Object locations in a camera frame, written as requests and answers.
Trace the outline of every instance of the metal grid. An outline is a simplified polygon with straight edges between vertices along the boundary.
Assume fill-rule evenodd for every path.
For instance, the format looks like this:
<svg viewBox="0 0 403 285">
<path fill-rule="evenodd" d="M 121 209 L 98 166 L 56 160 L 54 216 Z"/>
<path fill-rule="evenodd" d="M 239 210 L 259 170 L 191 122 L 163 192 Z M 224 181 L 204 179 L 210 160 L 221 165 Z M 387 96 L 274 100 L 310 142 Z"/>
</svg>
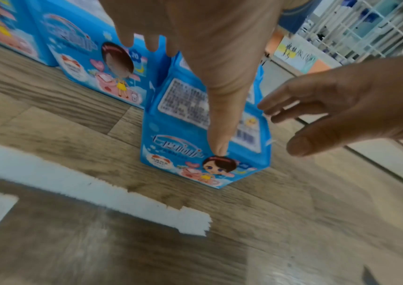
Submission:
<svg viewBox="0 0 403 285">
<path fill-rule="evenodd" d="M 299 34 L 341 64 L 397 55 L 403 49 L 403 0 L 335 0 Z"/>
</svg>

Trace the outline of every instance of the product package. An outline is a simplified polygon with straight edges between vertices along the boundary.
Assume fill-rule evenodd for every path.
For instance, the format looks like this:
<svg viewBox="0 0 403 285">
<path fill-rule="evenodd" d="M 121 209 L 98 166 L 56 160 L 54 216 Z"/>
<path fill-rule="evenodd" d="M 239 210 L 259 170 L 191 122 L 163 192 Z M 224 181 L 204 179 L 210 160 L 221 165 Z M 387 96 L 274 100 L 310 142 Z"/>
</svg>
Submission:
<svg viewBox="0 0 403 285">
<path fill-rule="evenodd" d="M 225 157 L 211 152 L 208 126 L 206 87 L 171 68 L 144 112 L 141 161 L 217 189 L 270 165 L 269 126 L 253 105 L 246 105 Z"/>
<path fill-rule="evenodd" d="M 171 58 L 164 37 L 154 53 L 140 35 L 127 48 L 97 0 L 28 1 L 69 79 L 140 108 L 165 79 Z"/>
<path fill-rule="evenodd" d="M 0 0 L 0 45 L 49 66 L 57 66 L 25 0 Z"/>
<path fill-rule="evenodd" d="M 178 69 L 180 72 L 182 72 L 188 76 L 196 77 L 195 74 L 190 69 L 189 65 L 187 64 L 187 62 L 184 59 L 181 52 L 179 52 L 173 58 L 172 68 Z M 258 69 L 256 71 L 255 81 L 250 86 L 250 90 L 248 92 L 248 97 L 247 97 L 247 103 L 251 104 L 252 106 L 256 106 L 263 98 L 263 94 L 261 93 L 261 89 L 259 87 L 259 85 L 261 84 L 261 82 L 263 80 L 263 77 L 264 77 L 264 69 L 263 69 L 262 65 L 259 65 Z"/>
</svg>

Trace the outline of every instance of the wooden floor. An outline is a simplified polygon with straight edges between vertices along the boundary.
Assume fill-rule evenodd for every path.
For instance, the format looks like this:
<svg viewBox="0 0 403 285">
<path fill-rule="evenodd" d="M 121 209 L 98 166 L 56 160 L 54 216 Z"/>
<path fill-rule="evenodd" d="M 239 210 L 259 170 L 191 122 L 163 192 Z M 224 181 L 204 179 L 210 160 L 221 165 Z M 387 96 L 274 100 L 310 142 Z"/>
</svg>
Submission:
<svg viewBox="0 0 403 285">
<path fill-rule="evenodd" d="M 174 207 L 207 212 L 206 238 L 0 181 L 0 285 L 403 285 L 403 183 L 338 149 L 288 156 L 221 191 L 139 162 L 142 111 L 0 47 L 0 144 Z"/>
</svg>

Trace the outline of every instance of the human hand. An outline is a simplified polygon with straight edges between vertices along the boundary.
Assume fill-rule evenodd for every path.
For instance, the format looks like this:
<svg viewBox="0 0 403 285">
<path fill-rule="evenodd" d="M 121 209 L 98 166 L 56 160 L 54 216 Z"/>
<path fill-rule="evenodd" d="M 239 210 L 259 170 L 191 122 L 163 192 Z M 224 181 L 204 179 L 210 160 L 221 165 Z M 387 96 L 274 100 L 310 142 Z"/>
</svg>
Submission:
<svg viewBox="0 0 403 285">
<path fill-rule="evenodd" d="M 299 101 L 291 108 L 283 109 Z M 294 78 L 258 107 L 273 123 L 305 114 L 324 114 L 287 144 L 307 156 L 366 139 L 403 139 L 403 56 L 351 64 Z"/>
<path fill-rule="evenodd" d="M 293 8 L 304 0 L 287 1 Z M 144 35 L 154 51 L 159 35 L 167 54 L 181 50 L 191 70 L 206 85 L 210 126 L 208 142 L 223 156 L 237 129 L 283 0 L 101 0 L 120 40 L 132 46 L 134 33 Z"/>
</svg>

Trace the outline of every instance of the brand logo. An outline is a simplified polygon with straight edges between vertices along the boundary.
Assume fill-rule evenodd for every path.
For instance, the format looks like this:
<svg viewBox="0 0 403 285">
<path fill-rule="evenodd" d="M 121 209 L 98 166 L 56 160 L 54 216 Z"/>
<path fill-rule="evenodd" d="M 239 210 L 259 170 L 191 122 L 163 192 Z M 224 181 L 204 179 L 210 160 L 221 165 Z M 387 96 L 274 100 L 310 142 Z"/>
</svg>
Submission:
<svg viewBox="0 0 403 285">
<path fill-rule="evenodd" d="M 166 135 L 155 135 L 153 136 L 153 142 L 164 149 L 169 149 L 191 158 L 204 157 L 203 151 L 200 148 L 183 139 Z"/>
<path fill-rule="evenodd" d="M 47 14 L 44 19 L 48 32 L 57 38 L 89 52 L 98 49 L 87 34 L 67 19 L 54 14 Z"/>
</svg>

